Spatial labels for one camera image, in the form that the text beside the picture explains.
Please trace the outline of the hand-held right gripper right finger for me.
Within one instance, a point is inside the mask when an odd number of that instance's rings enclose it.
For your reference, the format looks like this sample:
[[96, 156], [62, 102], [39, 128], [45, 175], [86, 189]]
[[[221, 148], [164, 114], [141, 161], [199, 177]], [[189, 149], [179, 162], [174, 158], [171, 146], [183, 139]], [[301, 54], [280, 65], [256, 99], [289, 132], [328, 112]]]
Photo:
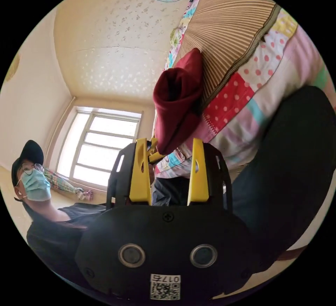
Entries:
[[206, 203], [209, 200], [209, 188], [203, 141], [194, 138], [192, 148], [187, 204]]

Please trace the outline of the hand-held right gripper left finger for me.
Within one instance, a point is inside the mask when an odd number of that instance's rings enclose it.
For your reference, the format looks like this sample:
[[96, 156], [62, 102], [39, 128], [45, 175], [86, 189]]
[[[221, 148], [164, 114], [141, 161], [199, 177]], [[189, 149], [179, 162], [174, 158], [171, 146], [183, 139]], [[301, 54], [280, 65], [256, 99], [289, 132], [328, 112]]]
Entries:
[[151, 185], [147, 139], [136, 141], [129, 199], [132, 203], [151, 204]]

